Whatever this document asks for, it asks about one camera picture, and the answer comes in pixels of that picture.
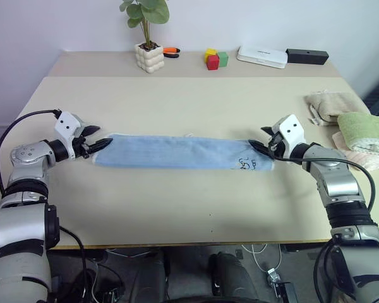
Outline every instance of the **blue towel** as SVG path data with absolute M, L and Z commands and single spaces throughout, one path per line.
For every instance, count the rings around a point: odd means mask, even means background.
M 247 141 L 197 137 L 125 136 L 114 140 L 94 156 L 101 166 L 153 169 L 272 170 L 273 160 Z

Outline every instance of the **toy block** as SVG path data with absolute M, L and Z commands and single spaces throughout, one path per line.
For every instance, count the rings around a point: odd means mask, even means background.
M 219 57 L 217 55 L 208 56 L 207 68 L 212 71 L 218 69 L 219 67 Z
M 225 66 L 227 66 L 227 62 L 229 60 L 227 52 L 218 52 L 217 55 L 219 57 L 219 67 L 224 68 Z
M 216 54 L 217 54 L 217 50 L 207 49 L 207 51 L 205 52 L 205 63 L 208 61 L 208 56 L 216 55 Z

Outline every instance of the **green block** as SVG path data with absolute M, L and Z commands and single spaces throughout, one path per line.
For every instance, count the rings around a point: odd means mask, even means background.
M 217 55 L 219 56 L 219 67 L 224 68 L 227 66 L 227 62 L 229 60 L 227 52 L 218 52 Z

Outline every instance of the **yellow block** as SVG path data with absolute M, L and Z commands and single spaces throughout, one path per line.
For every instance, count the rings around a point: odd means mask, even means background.
M 216 55 L 216 54 L 217 54 L 217 50 L 207 49 L 207 51 L 205 52 L 205 63 L 207 62 L 209 56 Z

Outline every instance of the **folded towel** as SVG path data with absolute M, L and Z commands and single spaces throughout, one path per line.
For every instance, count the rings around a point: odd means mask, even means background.
M 379 155 L 379 117 L 348 112 L 338 118 L 340 130 L 350 150 Z
M 341 151 L 349 161 L 355 162 L 363 166 L 366 170 L 372 171 L 379 169 L 379 156 L 370 153 L 361 153 L 359 151 L 352 151 L 346 145 L 342 133 L 333 134 L 333 141 L 339 151 Z
M 364 102 L 351 93 L 318 92 L 305 96 L 313 114 L 311 121 L 319 126 L 337 124 L 337 117 L 345 112 L 370 114 Z
M 273 160 L 247 141 L 197 137 L 126 136 L 113 141 L 93 158 L 109 167 L 156 169 L 272 170 Z

